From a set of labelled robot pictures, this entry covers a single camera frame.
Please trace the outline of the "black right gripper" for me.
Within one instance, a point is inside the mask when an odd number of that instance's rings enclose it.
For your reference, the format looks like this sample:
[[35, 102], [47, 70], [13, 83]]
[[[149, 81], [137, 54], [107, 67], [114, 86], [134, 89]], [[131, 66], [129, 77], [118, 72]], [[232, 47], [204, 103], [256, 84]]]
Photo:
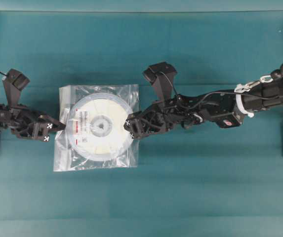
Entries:
[[137, 111], [128, 115], [123, 125], [130, 130], [133, 139], [143, 139], [150, 135], [164, 134], [180, 125], [184, 129], [199, 125], [201, 116], [187, 109], [179, 98], [172, 98], [163, 102], [153, 103], [145, 111]]

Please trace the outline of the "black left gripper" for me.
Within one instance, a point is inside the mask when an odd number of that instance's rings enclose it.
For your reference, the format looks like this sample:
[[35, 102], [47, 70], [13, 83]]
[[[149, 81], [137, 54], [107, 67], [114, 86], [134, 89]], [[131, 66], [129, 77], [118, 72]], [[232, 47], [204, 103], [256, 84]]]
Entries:
[[48, 132], [58, 132], [65, 129], [65, 125], [44, 112], [31, 109], [24, 105], [10, 107], [8, 126], [11, 133], [20, 139], [42, 140], [49, 142]]

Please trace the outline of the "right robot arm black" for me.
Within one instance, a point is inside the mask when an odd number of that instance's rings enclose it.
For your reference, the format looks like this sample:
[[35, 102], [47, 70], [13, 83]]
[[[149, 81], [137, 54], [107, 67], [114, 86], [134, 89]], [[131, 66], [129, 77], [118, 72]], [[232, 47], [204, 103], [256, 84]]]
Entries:
[[199, 96], [178, 93], [173, 84], [176, 74], [166, 62], [150, 65], [143, 72], [158, 99], [145, 110], [128, 115], [123, 127], [133, 139], [164, 134], [177, 125], [189, 129], [207, 121], [220, 128], [237, 127], [245, 117], [283, 105], [283, 64], [259, 80]]

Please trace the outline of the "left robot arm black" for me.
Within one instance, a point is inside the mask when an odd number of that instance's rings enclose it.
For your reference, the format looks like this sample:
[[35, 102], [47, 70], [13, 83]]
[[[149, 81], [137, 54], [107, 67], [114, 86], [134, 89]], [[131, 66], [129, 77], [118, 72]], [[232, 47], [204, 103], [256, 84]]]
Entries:
[[24, 105], [0, 104], [0, 132], [10, 129], [19, 139], [49, 142], [50, 133], [64, 130], [65, 124]]

